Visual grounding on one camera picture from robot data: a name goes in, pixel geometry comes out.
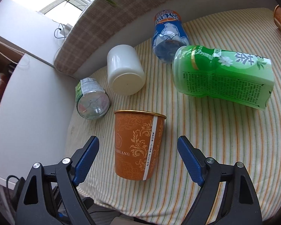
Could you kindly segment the brown plaid windowsill cover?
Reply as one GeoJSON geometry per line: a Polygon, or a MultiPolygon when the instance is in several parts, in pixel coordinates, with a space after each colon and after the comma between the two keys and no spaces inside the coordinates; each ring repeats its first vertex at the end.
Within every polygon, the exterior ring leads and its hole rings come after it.
{"type": "Polygon", "coordinates": [[[171,0],[95,0],[71,29],[54,67],[73,75],[112,36],[125,26],[171,0]]]}

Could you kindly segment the green tea bottle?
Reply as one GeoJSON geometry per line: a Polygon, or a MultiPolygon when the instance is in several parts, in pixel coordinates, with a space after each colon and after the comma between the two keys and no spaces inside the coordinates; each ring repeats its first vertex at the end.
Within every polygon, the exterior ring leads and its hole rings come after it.
{"type": "Polygon", "coordinates": [[[177,90],[264,110],[274,88],[271,60],[244,52],[183,46],[172,64],[177,90]]]}

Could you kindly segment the blue label water bottle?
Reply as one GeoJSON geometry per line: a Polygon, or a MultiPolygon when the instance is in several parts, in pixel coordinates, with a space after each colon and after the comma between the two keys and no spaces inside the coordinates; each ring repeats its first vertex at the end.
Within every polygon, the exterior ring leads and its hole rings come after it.
{"type": "Polygon", "coordinates": [[[154,54],[162,63],[171,64],[177,50],[190,45],[182,26],[180,15],[173,10],[163,10],[155,15],[155,33],[152,38],[154,54]]]}

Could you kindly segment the white plastic cup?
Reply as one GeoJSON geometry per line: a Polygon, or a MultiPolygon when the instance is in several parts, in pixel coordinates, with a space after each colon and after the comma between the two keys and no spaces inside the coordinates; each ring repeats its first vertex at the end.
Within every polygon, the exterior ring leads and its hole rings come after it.
{"type": "Polygon", "coordinates": [[[108,85],[118,95],[139,92],[146,81],[136,50],[130,45],[117,45],[107,55],[108,85]]]}

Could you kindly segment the orange patterned paper cup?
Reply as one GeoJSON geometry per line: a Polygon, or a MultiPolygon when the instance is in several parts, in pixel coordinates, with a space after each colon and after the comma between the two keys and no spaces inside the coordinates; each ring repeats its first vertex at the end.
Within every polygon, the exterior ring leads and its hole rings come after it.
{"type": "Polygon", "coordinates": [[[140,110],[115,111],[115,172],[135,181],[152,177],[166,116],[140,110]]]}

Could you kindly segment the striped yellow table cloth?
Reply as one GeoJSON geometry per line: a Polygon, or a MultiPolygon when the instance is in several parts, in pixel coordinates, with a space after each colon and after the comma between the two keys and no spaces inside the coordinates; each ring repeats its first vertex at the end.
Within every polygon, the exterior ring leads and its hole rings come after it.
{"type": "Polygon", "coordinates": [[[194,44],[247,52],[272,61],[275,86],[265,110],[226,100],[196,98],[179,93],[171,66],[158,61],[152,41],[136,46],[146,74],[137,94],[125,97],[108,91],[109,111],[86,120],[74,111],[67,131],[65,155],[71,156],[90,136],[100,149],[78,191],[96,204],[156,224],[180,224],[199,191],[177,151],[177,139],[186,136],[193,146],[220,163],[245,164],[263,219],[281,208],[281,33],[267,8],[226,11],[186,22],[194,44]],[[115,173],[114,112],[143,110],[166,116],[159,161],[147,181],[131,181],[115,173]]]}

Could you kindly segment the clear green-label bottle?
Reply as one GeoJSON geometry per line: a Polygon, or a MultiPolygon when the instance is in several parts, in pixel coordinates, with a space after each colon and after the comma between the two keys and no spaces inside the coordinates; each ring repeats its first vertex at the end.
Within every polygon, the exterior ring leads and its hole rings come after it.
{"type": "Polygon", "coordinates": [[[78,114],[88,120],[104,116],[110,107],[110,98],[94,78],[81,79],[75,87],[75,104],[78,114]]]}

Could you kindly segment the white wooden shelf cabinet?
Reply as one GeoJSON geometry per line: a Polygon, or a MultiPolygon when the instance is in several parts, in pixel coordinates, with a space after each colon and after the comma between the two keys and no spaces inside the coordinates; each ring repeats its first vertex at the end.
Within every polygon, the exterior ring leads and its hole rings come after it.
{"type": "Polygon", "coordinates": [[[13,188],[9,175],[64,156],[76,80],[1,41],[0,56],[16,65],[0,102],[0,187],[13,188]]]}

